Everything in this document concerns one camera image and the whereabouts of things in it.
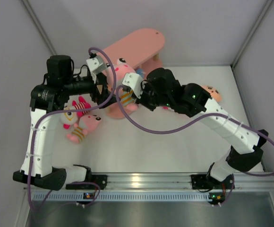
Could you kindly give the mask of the orange-head blue-body plush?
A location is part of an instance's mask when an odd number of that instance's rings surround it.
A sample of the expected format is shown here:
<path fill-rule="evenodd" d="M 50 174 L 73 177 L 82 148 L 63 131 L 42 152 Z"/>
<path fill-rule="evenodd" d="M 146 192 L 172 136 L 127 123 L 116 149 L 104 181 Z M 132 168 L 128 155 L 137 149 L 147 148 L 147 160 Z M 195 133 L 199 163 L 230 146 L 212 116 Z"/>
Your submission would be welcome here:
<path fill-rule="evenodd" d="M 222 101 L 222 96 L 216 88 L 209 85 L 203 85 L 202 88 L 206 90 L 216 102 L 219 103 Z"/>

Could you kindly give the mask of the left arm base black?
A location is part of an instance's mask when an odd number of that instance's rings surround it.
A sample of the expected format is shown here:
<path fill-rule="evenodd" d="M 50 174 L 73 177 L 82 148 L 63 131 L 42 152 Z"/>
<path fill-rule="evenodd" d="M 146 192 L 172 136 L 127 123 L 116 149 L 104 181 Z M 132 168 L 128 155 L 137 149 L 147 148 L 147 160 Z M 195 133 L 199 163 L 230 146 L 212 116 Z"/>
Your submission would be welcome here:
<path fill-rule="evenodd" d="M 78 184 L 71 183 L 66 185 L 67 190 L 94 190 L 95 185 L 86 184 L 86 182 L 95 183 L 102 190 L 107 186 L 107 175 L 98 175 L 98 174 L 88 174 L 86 179 Z"/>

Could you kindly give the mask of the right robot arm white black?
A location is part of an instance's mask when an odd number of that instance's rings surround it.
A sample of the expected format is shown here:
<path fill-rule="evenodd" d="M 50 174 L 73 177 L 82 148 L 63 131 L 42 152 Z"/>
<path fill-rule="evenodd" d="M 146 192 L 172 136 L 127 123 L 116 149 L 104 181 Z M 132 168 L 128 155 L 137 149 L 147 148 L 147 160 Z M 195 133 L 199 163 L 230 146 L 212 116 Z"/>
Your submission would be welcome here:
<path fill-rule="evenodd" d="M 186 85 L 174 77 L 171 70 L 158 68 L 146 79 L 137 82 L 137 103 L 153 111 L 158 106 L 169 107 L 178 114 L 199 121 L 230 144 L 229 151 L 211 164 L 206 182 L 216 188 L 236 171 L 248 172 L 262 160 L 266 131 L 253 132 L 229 115 L 200 85 Z"/>

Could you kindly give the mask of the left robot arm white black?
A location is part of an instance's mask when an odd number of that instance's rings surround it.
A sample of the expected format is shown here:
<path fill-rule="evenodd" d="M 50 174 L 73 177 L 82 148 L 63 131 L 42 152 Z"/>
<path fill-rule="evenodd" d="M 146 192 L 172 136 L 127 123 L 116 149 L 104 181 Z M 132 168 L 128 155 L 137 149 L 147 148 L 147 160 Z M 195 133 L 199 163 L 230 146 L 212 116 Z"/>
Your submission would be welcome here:
<path fill-rule="evenodd" d="M 92 185 L 91 169 L 82 165 L 52 166 L 52 149 L 60 114 L 69 97 L 89 94 L 99 108 L 111 104 L 111 94 L 103 71 L 106 64 L 95 53 L 87 59 L 87 76 L 74 75 L 74 62 L 70 56 L 54 55 L 47 62 L 43 82 L 31 91 L 30 135 L 24 162 L 13 173 L 13 180 L 39 188 L 58 191 L 76 182 L 82 189 Z"/>

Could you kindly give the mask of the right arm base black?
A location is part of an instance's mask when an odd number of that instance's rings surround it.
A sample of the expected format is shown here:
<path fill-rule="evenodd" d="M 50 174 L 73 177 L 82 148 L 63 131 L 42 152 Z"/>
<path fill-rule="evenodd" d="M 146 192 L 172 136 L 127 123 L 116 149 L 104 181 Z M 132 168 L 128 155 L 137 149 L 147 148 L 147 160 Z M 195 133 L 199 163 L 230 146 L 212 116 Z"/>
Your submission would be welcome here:
<path fill-rule="evenodd" d="M 223 181 L 218 181 L 206 174 L 191 175 L 192 189 L 200 191 L 231 189 L 233 176 L 229 175 Z"/>

